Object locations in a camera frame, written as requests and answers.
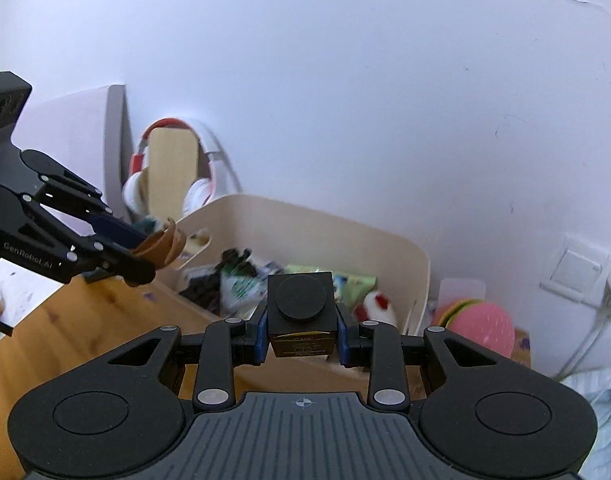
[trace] silver screw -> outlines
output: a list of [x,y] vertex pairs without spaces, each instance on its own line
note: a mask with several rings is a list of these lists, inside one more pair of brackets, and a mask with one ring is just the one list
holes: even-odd
[[220,388],[209,388],[199,393],[196,398],[198,399],[198,402],[203,402],[203,404],[214,405],[223,404],[230,398],[230,396],[228,395],[228,392],[221,390]]
[[399,390],[379,390],[375,393],[375,401],[384,406],[395,406],[405,400],[405,394]]

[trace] headphone ear cup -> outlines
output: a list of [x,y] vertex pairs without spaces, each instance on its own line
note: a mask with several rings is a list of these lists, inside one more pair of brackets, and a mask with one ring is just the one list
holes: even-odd
[[141,179],[143,178],[143,171],[137,171],[135,174],[130,175],[127,182],[123,186],[123,202],[127,208],[137,215],[146,216],[148,208],[146,201],[141,193]]
[[183,199],[181,216],[186,217],[197,209],[201,209],[210,199],[212,194],[212,183],[209,178],[199,178],[192,186]]

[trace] wooden table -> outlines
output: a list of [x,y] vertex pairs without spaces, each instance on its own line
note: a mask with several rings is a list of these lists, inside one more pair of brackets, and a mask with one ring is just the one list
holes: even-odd
[[[114,279],[81,278],[58,290],[0,342],[0,480],[23,478],[8,438],[7,420],[23,394],[92,358],[164,324],[203,332],[196,311],[160,294],[156,285],[129,288]],[[188,366],[179,395],[189,399],[196,367]],[[237,381],[237,393],[251,389]]]

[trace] beige plastic bin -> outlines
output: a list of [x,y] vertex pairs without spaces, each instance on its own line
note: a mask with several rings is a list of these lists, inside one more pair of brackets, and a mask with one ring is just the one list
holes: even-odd
[[[401,333],[416,334],[429,286],[426,253],[405,238],[301,206],[245,194],[228,195],[178,223],[188,235],[209,235],[205,248],[182,266],[159,271],[154,288],[192,305],[206,326],[217,319],[176,294],[183,269],[215,264],[230,248],[250,248],[254,256],[279,264],[302,264],[377,277],[390,298]],[[242,366],[237,374],[263,390],[321,392],[367,390],[367,373],[346,370],[322,358],[277,359],[270,347],[261,367]]]

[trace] headphones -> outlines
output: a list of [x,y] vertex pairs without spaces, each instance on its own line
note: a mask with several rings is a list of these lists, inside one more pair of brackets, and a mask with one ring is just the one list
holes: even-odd
[[228,168],[223,152],[212,133],[195,119],[166,118],[156,121],[144,131],[138,150],[130,159],[130,176],[123,187],[123,200],[130,211],[141,216],[148,214],[147,167],[143,165],[150,133],[156,128],[191,130],[198,139],[199,159],[203,154],[207,156],[210,175],[208,178],[197,176],[197,180],[189,187],[183,200],[182,218],[228,193]]

